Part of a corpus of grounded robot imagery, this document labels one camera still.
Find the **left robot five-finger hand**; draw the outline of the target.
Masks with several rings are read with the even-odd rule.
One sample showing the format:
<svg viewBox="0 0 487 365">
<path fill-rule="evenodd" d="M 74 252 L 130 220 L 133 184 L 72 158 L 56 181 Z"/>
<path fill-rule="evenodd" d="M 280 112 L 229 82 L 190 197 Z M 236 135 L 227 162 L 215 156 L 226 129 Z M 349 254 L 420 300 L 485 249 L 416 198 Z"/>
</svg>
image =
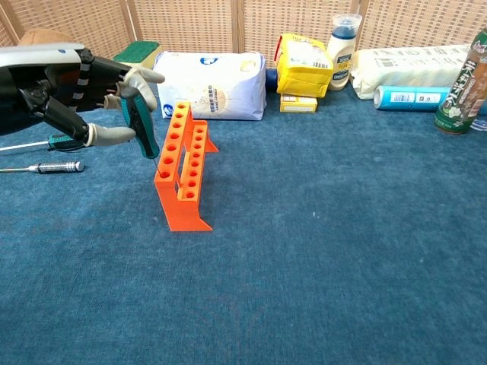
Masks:
<svg viewBox="0 0 487 365">
<path fill-rule="evenodd" d="M 81 43 L 45 43 L 1 49 L 1 134 L 41 122 L 84 146 L 120 144 L 142 134 L 129 126 L 85 122 L 82 112 L 122 107 L 122 90 L 135 88 L 150 111 L 157 108 L 152 83 L 165 77 L 150 68 L 96 56 Z"/>
</svg>

